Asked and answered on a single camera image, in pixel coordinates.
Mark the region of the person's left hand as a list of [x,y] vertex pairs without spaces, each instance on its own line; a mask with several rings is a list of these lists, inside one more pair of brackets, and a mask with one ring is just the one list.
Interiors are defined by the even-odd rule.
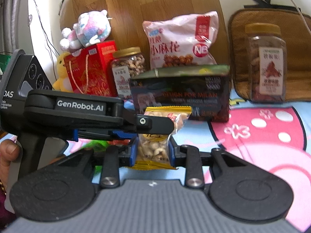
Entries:
[[6,198],[8,173],[10,164],[17,159],[19,155],[19,146],[11,139],[6,139],[1,142],[1,219],[11,215],[4,208]]

